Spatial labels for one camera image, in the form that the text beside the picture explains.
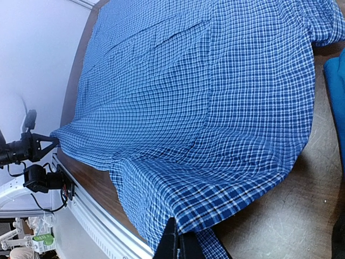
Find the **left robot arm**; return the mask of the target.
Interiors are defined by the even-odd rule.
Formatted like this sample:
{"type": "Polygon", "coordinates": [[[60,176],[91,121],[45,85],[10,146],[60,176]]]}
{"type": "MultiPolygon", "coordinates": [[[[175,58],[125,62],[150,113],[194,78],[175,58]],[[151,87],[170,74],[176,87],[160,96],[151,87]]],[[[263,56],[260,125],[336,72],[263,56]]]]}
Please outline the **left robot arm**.
{"type": "Polygon", "coordinates": [[[25,164],[28,160],[31,166],[25,166],[23,171],[12,174],[13,180],[1,185],[1,207],[23,195],[48,193],[50,190],[61,189],[63,180],[60,175],[47,173],[44,166],[38,165],[45,155],[59,144],[54,137],[24,132],[19,141],[7,143],[1,135],[1,169],[10,168],[11,164],[25,164]]]}

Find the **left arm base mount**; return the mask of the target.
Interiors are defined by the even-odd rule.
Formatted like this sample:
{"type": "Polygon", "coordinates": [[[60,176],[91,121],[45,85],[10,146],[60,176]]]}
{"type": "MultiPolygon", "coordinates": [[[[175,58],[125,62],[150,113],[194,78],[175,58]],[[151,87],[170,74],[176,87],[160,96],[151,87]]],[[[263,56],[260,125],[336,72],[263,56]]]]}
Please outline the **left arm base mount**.
{"type": "Polygon", "coordinates": [[[24,171],[24,187],[37,193],[62,190],[69,200],[73,200],[75,183],[60,164],[55,172],[47,172],[41,165],[32,165],[24,171]]]}

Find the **blue checked button shirt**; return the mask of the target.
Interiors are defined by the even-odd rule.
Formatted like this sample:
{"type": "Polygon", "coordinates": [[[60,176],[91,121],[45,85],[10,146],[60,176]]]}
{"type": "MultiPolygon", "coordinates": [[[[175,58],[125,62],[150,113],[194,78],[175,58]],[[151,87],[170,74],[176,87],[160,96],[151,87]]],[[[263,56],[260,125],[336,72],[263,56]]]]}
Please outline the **blue checked button shirt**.
{"type": "Polygon", "coordinates": [[[109,173],[152,250],[173,217],[204,258],[228,258],[213,226],[292,170],[312,128],[313,46],[341,40],[335,1],[109,1],[74,118],[52,136],[109,173]]]}

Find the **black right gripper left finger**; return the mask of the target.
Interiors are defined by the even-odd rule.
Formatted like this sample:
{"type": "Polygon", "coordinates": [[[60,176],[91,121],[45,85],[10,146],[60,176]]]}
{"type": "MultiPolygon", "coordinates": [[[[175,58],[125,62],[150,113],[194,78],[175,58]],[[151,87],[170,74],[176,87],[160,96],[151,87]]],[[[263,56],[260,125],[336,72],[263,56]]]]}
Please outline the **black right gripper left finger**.
{"type": "Polygon", "coordinates": [[[176,220],[171,217],[167,222],[153,259],[177,259],[178,240],[176,220]]]}

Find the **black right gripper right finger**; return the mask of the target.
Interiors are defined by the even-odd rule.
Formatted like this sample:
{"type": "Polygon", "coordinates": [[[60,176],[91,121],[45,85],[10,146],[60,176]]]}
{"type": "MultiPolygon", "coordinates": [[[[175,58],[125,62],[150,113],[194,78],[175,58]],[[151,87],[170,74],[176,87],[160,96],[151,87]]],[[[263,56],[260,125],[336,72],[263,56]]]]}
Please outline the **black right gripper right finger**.
{"type": "Polygon", "coordinates": [[[180,258],[203,259],[204,255],[194,232],[180,235],[180,258]]]}

